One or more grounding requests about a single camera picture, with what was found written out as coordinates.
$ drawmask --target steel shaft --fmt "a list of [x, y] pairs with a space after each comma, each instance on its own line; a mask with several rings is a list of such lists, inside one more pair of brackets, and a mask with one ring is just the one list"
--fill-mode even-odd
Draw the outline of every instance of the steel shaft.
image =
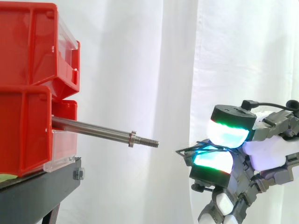
[[127, 143], [129, 147], [133, 147], [134, 144], [140, 144], [140, 145], [145, 145], [145, 146], [150, 146], [155, 148], [158, 148], [159, 146], [158, 141], [136, 136], [136, 132], [134, 131], [132, 131], [131, 133], [123, 132], [123, 131], [118, 131], [107, 127], [91, 125], [91, 124], [65, 119], [65, 118], [58, 118], [52, 116], [52, 126], [54, 128], [63, 129], [65, 131], [76, 132], [76, 133], [91, 135], [103, 139]]

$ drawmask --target red plastic bin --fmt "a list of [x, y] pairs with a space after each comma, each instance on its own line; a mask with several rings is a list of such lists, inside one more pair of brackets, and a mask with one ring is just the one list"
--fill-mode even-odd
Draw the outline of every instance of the red plastic bin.
[[80, 44], [51, 3], [0, 1], [0, 85], [45, 85], [53, 98], [79, 92]]
[[77, 103], [52, 102], [46, 86], [0, 86], [0, 174], [23, 176], [52, 160], [52, 114], [76, 119]]

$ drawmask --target cyan light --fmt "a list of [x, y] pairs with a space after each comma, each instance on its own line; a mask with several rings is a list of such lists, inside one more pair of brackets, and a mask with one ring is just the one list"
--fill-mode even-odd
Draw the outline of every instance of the cyan light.
[[[204, 149], [216, 149], [213, 146], [207, 146]], [[212, 152], [197, 155], [194, 159], [194, 164], [198, 166], [210, 167], [217, 170], [222, 170], [228, 174], [231, 173], [234, 160], [230, 152]]]
[[208, 137], [215, 145], [238, 148], [246, 140], [249, 131], [242, 128], [229, 127], [210, 120]]

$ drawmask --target white backdrop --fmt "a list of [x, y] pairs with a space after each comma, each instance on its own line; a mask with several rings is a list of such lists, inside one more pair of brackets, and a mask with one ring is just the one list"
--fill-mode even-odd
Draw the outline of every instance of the white backdrop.
[[[205, 138], [215, 104], [299, 98], [297, 0], [52, 1], [81, 42], [78, 119], [160, 141], [79, 136], [86, 178], [58, 224], [196, 223], [210, 196], [189, 192], [174, 151]], [[297, 223], [298, 184], [260, 195], [244, 223]]]

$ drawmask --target metal nut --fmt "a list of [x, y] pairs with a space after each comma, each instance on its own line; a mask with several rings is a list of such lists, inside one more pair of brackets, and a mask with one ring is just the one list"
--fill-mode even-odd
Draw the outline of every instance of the metal nut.
[[74, 171], [74, 179], [75, 180], [81, 181], [81, 180], [84, 180], [84, 177], [85, 177], [85, 169], [84, 168], [80, 167]]

